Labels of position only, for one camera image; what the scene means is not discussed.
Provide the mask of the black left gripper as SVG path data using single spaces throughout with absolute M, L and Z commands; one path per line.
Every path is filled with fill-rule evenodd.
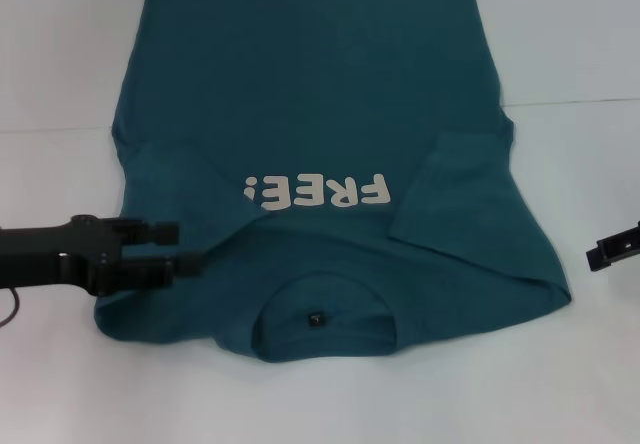
M 122 256 L 125 245 L 177 245 L 179 225 L 74 216 L 63 225 L 1 231 L 1 287 L 72 285 L 92 296 L 170 287 L 194 277 L 203 254 Z

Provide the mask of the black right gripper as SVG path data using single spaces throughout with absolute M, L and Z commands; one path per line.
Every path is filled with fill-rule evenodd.
M 586 253 L 591 271 L 600 271 L 608 267 L 608 260 L 622 260 L 639 254 L 640 225 L 618 234 L 601 239 L 596 247 Z

